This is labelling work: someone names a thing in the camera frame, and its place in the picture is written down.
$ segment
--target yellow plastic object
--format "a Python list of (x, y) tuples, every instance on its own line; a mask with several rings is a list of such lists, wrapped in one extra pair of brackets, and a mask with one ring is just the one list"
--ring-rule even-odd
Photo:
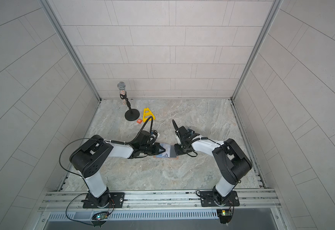
[(147, 118), (149, 118), (150, 116), (152, 116), (154, 120), (156, 119), (155, 115), (151, 112), (149, 108), (144, 108), (143, 109), (143, 122), (146, 122)]

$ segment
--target marble floor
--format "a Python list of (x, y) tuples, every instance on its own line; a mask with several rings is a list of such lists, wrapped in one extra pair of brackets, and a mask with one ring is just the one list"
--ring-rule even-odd
[[(232, 138), (247, 154), (228, 99), (131, 100), (131, 104), (141, 114), (146, 107), (153, 112), (153, 129), (160, 133), (157, 142), (176, 143), (174, 119), (179, 127), (190, 127), (213, 140)], [(142, 124), (127, 121), (126, 110), (121, 100), (101, 101), (86, 137), (98, 134), (106, 140), (132, 140)], [(110, 190), (211, 189), (221, 177), (215, 159), (202, 152), (195, 158), (182, 155), (178, 159), (109, 157), (100, 171)], [(237, 188), (259, 188), (253, 169)], [(63, 191), (87, 191), (87, 187), (82, 178), (71, 174)]]

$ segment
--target microphone grille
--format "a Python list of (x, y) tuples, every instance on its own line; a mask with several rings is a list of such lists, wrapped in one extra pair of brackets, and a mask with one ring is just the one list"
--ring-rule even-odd
[(118, 83), (118, 88), (119, 88), (119, 90), (125, 90), (125, 83), (124, 82), (119, 82)]

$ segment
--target gray tile wall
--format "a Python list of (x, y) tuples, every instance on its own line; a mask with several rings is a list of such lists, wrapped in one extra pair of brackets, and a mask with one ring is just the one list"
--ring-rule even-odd
[(235, 104), (291, 227), (335, 229), (335, 0), (284, 0)]
[(39, 3), (0, 1), (0, 229), (22, 229), (41, 192), (57, 189), (60, 151), (96, 107)]
[(49, 2), (102, 98), (231, 97), (272, 4)]

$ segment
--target round black stand base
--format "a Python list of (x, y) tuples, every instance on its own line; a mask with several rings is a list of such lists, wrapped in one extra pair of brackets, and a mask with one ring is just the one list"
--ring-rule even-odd
[(130, 110), (125, 112), (125, 119), (128, 121), (135, 121), (139, 117), (139, 111), (135, 108), (132, 109), (132, 113), (130, 113)]

